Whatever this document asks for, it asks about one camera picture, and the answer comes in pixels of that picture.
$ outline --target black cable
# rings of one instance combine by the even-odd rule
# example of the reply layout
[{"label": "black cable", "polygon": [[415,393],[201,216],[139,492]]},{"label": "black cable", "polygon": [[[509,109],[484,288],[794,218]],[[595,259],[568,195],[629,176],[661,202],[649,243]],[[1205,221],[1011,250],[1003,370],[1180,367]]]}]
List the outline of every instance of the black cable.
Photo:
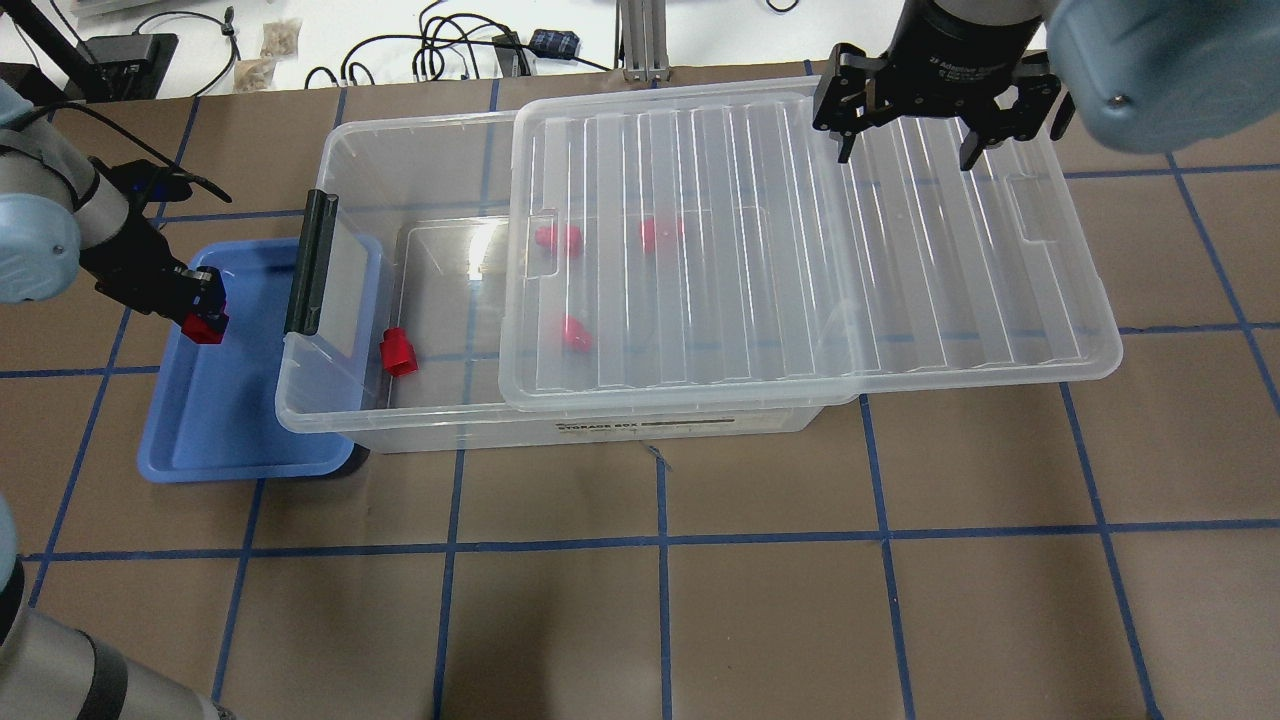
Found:
[{"label": "black cable", "polygon": [[302,82],[302,90],[307,90],[311,87],[311,78],[315,77],[316,73],[324,73],[329,76],[329,82],[332,82],[334,87],[338,86],[338,76],[333,74],[333,70],[330,70],[329,68],[320,65],[319,68],[311,68],[311,72],[307,73],[307,79]]},{"label": "black cable", "polygon": [[[443,3],[443,1],[444,0],[436,0],[435,4],[439,4],[439,3]],[[429,6],[428,10],[431,9],[431,8],[434,8],[434,6],[435,5]],[[431,35],[431,42],[428,44],[426,33],[428,33],[428,31],[431,27],[431,20],[439,22],[439,26],[436,26],[435,32]],[[426,20],[426,24],[421,27],[421,29],[422,29],[422,49],[430,53],[430,55],[428,55],[428,59],[430,61],[430,72],[431,72],[430,79],[440,79],[440,76],[444,74],[444,53],[443,53],[444,47],[438,47],[435,45],[435,42],[439,38],[440,31],[444,29],[444,24],[445,23],[453,26],[453,28],[458,31],[458,35],[461,37],[466,38],[467,54],[471,55],[471,69],[475,73],[472,77],[479,78],[480,77],[480,63],[476,61],[475,46],[471,42],[471,33],[475,32],[479,28],[472,28],[470,31],[463,31],[462,26],[460,26],[457,23],[457,20],[451,19],[451,18],[439,18],[439,17],[436,17],[436,18],[430,18],[429,20]],[[462,54],[462,51],[458,50],[457,46],[454,46],[454,45],[448,45],[445,47],[448,47],[449,50],[453,50],[454,53],[457,53],[460,55]],[[435,69],[435,59],[436,58],[440,59],[440,69],[439,70]],[[462,65],[463,65],[463,70],[465,70],[466,69],[466,59],[462,60]],[[422,74],[426,74],[426,72],[428,70],[424,69]]]},{"label": "black cable", "polygon": [[[365,65],[364,63],[358,63],[358,61],[357,63],[352,63],[351,64],[351,69],[355,70],[356,68],[360,68],[360,69],[365,70],[365,77],[369,78],[369,85],[378,85],[376,82],[374,82],[374,73],[369,72],[369,67],[367,65]],[[351,85],[356,85],[356,76],[355,76],[355,73],[351,76]]]},{"label": "black cable", "polygon": [[[462,51],[458,50],[457,47],[449,47],[449,50],[453,50],[453,54],[458,56],[458,60],[462,60],[462,79],[472,77],[470,74],[471,70],[467,69],[467,56],[463,55]],[[431,70],[428,69],[428,63],[426,63],[428,56],[430,56],[431,59],[430,67],[434,68]],[[435,67],[436,58],[440,59],[439,68]],[[415,81],[422,82],[422,81],[440,79],[442,77],[444,77],[444,70],[448,69],[448,65],[445,65],[444,63],[444,51],[428,46],[419,47],[417,51],[413,53],[413,58],[410,60],[410,69],[413,72]]]},{"label": "black cable", "polygon": [[588,60],[585,58],[579,58],[576,55],[573,58],[570,58],[568,61],[571,61],[571,63],[582,63],[584,65],[586,65],[589,68],[595,68],[598,70],[604,70],[607,73],[613,70],[613,68],[605,68],[604,65],[602,65],[599,63],[593,63],[591,60]]},{"label": "black cable", "polygon": [[214,76],[214,79],[209,81],[209,83],[207,83],[207,85],[205,85],[205,87],[201,87],[201,88],[200,88],[200,90],[197,90],[196,92],[192,92],[192,94],[191,94],[191,96],[192,96],[192,97],[200,97],[200,96],[201,96],[201,95],[204,95],[204,94],[205,94],[205,92],[206,92],[206,91],[207,91],[207,90],[209,90],[210,87],[212,87],[212,86],[218,85],[218,81],[223,79],[223,77],[225,77],[225,76],[227,76],[227,73],[229,73],[229,72],[230,72],[232,67],[233,67],[233,65],[236,64],[236,60],[239,60],[239,44],[237,44],[237,42],[236,42],[236,38],[234,38],[234,37],[232,37],[232,54],[230,54],[230,56],[228,56],[228,58],[227,58],[227,64],[225,64],[225,65],[223,65],[223,69],[218,70],[218,74],[216,74],[216,76]]},{"label": "black cable", "polygon": [[370,42],[378,42],[380,40],[416,40],[421,42],[422,37],[417,35],[402,35],[402,33],[375,35],[372,37],[366,37],[360,42],[355,44],[351,47],[351,50],[347,50],[347,55],[342,59],[342,64],[338,65],[338,77],[340,77],[342,81],[346,82],[348,79],[347,68],[351,67],[352,55],[355,55],[356,51],[364,47],[365,45],[369,45]]},{"label": "black cable", "polygon": [[223,13],[223,19],[220,20],[212,15],[206,15],[205,13],[193,13],[191,10],[165,10],[163,13],[156,13],[154,15],[143,18],[142,22],[134,26],[133,32],[131,35],[138,35],[142,32],[142,26],[150,23],[154,19],[166,18],[166,17],[198,18],[201,20],[209,20],[215,26],[218,26],[218,28],[221,29],[223,36],[225,36],[227,40],[229,40],[232,44],[232,54],[227,59],[227,64],[223,65],[223,69],[218,70],[218,74],[214,76],[214,79],[209,81],[209,83],[206,83],[205,87],[201,87],[200,90],[197,90],[191,95],[192,97],[200,97],[201,95],[207,92],[209,88],[218,85],[218,82],[223,79],[223,77],[225,77],[227,73],[230,72],[232,67],[236,65],[236,60],[241,59],[239,42],[236,41],[236,27],[232,24],[232,19],[236,17],[236,9],[228,6],[227,12]]},{"label": "black cable", "polygon": [[613,12],[613,69],[622,67],[622,3]]},{"label": "black cable", "polygon": [[193,13],[191,10],[165,10],[164,13],[156,13],[156,14],[148,17],[148,18],[145,18],[141,23],[137,24],[137,27],[133,28],[133,33],[132,35],[138,35],[142,31],[142,26],[150,23],[151,20],[154,20],[156,18],[164,18],[164,17],[168,17],[168,15],[182,15],[182,17],[187,17],[187,18],[200,18],[202,20],[209,20],[209,22],[211,22],[211,23],[214,23],[214,24],[216,24],[219,27],[221,27],[221,24],[223,24],[223,20],[219,20],[218,18],[215,18],[212,15],[206,15],[204,13]]},{"label": "black cable", "polygon": [[91,50],[88,44],[84,42],[84,38],[81,37],[78,32],[76,32],[76,27],[70,23],[70,20],[67,19],[67,15],[63,14],[63,9],[58,6],[56,0],[49,0],[49,4],[54,8],[54,12],[58,13],[58,17],[61,18],[63,24],[67,26],[67,29],[72,31],[72,37],[76,38],[76,42],[81,44],[81,47],[84,49],[84,53],[88,55],[88,59],[93,60],[93,64],[97,65],[96,69],[101,72],[102,61],[97,59],[97,55],[95,55],[93,50]]},{"label": "black cable", "polygon": [[211,195],[214,195],[215,197],[218,197],[223,202],[230,202],[232,201],[232,196],[227,195],[227,191],[224,191],[223,188],[218,187],[218,184],[214,181],[211,181],[209,178],[202,178],[202,177],[192,174],[192,173],[188,173],[186,169],[183,169],[182,165],[178,164],[177,160],[173,160],[172,158],[169,158],[164,152],[160,152],[155,147],[151,147],[150,145],[147,145],[147,142],[145,140],[142,140],[141,137],[138,137],[138,136],[133,135],[132,132],[124,129],[123,127],[120,127],[119,123],[116,123],[111,118],[108,118],[106,115],[104,115],[102,113],[99,113],[97,110],[93,110],[92,108],[87,108],[84,105],[81,105],[79,102],[72,102],[72,101],[50,102],[49,105],[45,105],[42,108],[35,108],[32,110],[28,110],[28,111],[23,113],[18,118],[15,118],[9,124],[9,128],[13,129],[13,131],[17,131],[17,132],[22,132],[22,131],[27,129],[28,127],[31,127],[31,123],[38,120],[40,118],[44,118],[45,115],[52,113],[54,110],[76,110],[77,113],[83,113],[83,114],[93,118],[95,120],[97,120],[97,122],[102,123],[104,126],[106,126],[106,127],[114,129],[115,132],[118,132],[122,137],[124,137],[125,140],[128,140],[133,145],[137,145],[142,150],[146,150],[152,158],[155,158],[156,160],[160,160],[161,163],[164,163],[165,167],[168,167],[170,170],[182,173],[183,177],[189,178],[191,182],[193,182],[193,183],[198,184],[200,187],[207,190]]},{"label": "black cable", "polygon": [[[484,29],[486,27],[493,26],[493,27],[498,28],[498,31],[507,38],[507,45],[509,47],[512,47],[512,49],[527,49],[526,45],[521,45],[518,41],[516,41],[516,36],[515,36],[515,33],[511,32],[511,28],[508,28],[507,26],[504,26],[504,24],[494,20],[493,18],[486,18],[484,15],[477,15],[476,13],[453,13],[452,15],[445,15],[445,19],[449,19],[449,20],[458,20],[458,19],[480,20],[484,24],[481,24],[479,27],[471,28],[471,31],[467,32],[467,36],[470,36],[472,32],[476,32],[476,31],[480,31],[480,29]],[[474,40],[467,40],[467,42],[475,42],[476,45],[484,45],[480,41],[474,41]],[[520,60],[520,72],[521,72],[521,74],[525,74],[525,76],[534,74],[532,70],[529,69],[529,60],[525,58],[524,53],[516,53],[516,59]]]},{"label": "black cable", "polygon": [[[417,36],[417,35],[403,35],[403,33],[387,33],[387,35],[375,35],[372,37],[366,37],[366,38],[361,40],[360,42],[357,42],[355,46],[352,46],[352,49],[347,51],[347,55],[343,56],[342,64],[338,67],[338,74],[339,74],[339,77],[343,81],[351,79],[348,77],[348,72],[347,72],[351,68],[351,58],[361,47],[364,47],[364,46],[366,46],[366,45],[369,45],[371,42],[379,42],[381,40],[417,40],[419,42],[422,41],[421,36]],[[465,38],[465,37],[445,37],[445,38],[439,38],[439,42],[444,42],[445,44],[445,45],[438,47],[439,50],[448,49],[452,45],[463,45],[463,44],[467,44],[467,42],[474,44],[474,45],[484,45],[484,46],[488,46],[488,47],[508,47],[508,45],[506,45],[506,44],[497,44],[497,42],[489,41],[489,40],[468,40],[468,38]],[[515,44],[515,46],[518,47],[518,49],[521,49],[521,50],[530,50],[530,51],[532,50],[530,46],[520,44],[520,42]],[[417,56],[419,56],[417,53],[415,53],[413,58],[417,58]],[[585,58],[570,58],[568,61],[582,63],[584,65],[589,65],[591,68],[596,68],[596,69],[600,69],[600,70],[604,70],[604,72],[609,72],[611,70],[611,68],[607,68],[607,67],[604,67],[604,65],[602,65],[599,63],[594,63],[594,61],[588,60]]]},{"label": "black cable", "polygon": [[433,9],[435,9],[436,5],[442,5],[444,1],[445,0],[435,0],[434,3],[431,3],[430,5],[428,5],[426,8],[422,8],[422,12],[417,14],[417,29],[419,29],[419,32],[422,32],[422,33],[426,32],[426,24],[422,23],[422,18],[425,18],[428,13],[430,13]]}]

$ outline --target transparent lid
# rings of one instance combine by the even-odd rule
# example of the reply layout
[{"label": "transparent lid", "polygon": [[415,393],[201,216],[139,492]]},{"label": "transparent lid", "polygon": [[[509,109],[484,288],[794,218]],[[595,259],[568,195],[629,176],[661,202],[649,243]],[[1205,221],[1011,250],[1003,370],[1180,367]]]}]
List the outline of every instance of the transparent lid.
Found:
[{"label": "transparent lid", "polygon": [[832,405],[1102,377],[1120,341],[1044,140],[810,127],[817,78],[517,115],[499,386],[525,410]]}]

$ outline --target red toy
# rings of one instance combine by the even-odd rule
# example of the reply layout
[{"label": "red toy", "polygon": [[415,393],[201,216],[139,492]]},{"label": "red toy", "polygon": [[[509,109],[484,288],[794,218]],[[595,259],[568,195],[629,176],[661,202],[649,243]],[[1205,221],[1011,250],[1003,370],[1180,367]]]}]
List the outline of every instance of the red toy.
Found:
[{"label": "red toy", "polygon": [[564,328],[561,338],[564,346],[576,352],[590,352],[595,345],[595,338],[586,329],[586,325],[573,315],[564,315]]},{"label": "red toy", "polygon": [[673,224],[675,224],[675,232],[672,231],[672,225],[668,223],[663,223],[663,225],[659,228],[658,222],[653,218],[645,218],[644,220],[641,220],[640,250],[644,250],[645,255],[653,255],[658,250],[659,237],[662,237],[663,240],[667,240],[669,237],[680,240],[681,237],[684,237],[685,222],[680,218],[676,218],[676,222]]},{"label": "red toy", "polygon": [[404,328],[388,328],[378,348],[383,352],[383,369],[393,378],[417,372],[413,345],[404,337]]},{"label": "red toy", "polygon": [[[559,236],[559,225],[543,225],[534,231],[534,242],[545,247],[548,252],[556,252],[556,240]],[[570,225],[564,229],[566,250],[570,258],[582,254],[582,228]]]}]

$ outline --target blue plastic tray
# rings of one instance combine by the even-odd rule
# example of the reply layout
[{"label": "blue plastic tray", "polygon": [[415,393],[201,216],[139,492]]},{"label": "blue plastic tray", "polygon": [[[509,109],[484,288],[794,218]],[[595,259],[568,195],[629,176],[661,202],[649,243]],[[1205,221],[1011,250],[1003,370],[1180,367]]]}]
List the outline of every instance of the blue plastic tray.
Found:
[{"label": "blue plastic tray", "polygon": [[296,434],[275,419],[297,238],[219,242],[192,266],[221,269],[230,323],[221,345],[169,333],[138,470],[154,483],[330,474],[352,459],[338,434]]}]

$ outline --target black handle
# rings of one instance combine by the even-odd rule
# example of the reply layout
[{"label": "black handle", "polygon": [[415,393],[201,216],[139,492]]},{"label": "black handle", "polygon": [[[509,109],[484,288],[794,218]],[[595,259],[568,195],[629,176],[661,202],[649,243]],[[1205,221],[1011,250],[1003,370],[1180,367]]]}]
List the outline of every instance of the black handle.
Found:
[{"label": "black handle", "polygon": [[293,266],[289,290],[289,311],[284,315],[284,332],[316,334],[320,328],[320,304],[329,275],[329,249],[338,218],[338,196],[320,190],[307,193],[302,213],[302,234],[298,236],[298,258]]}]

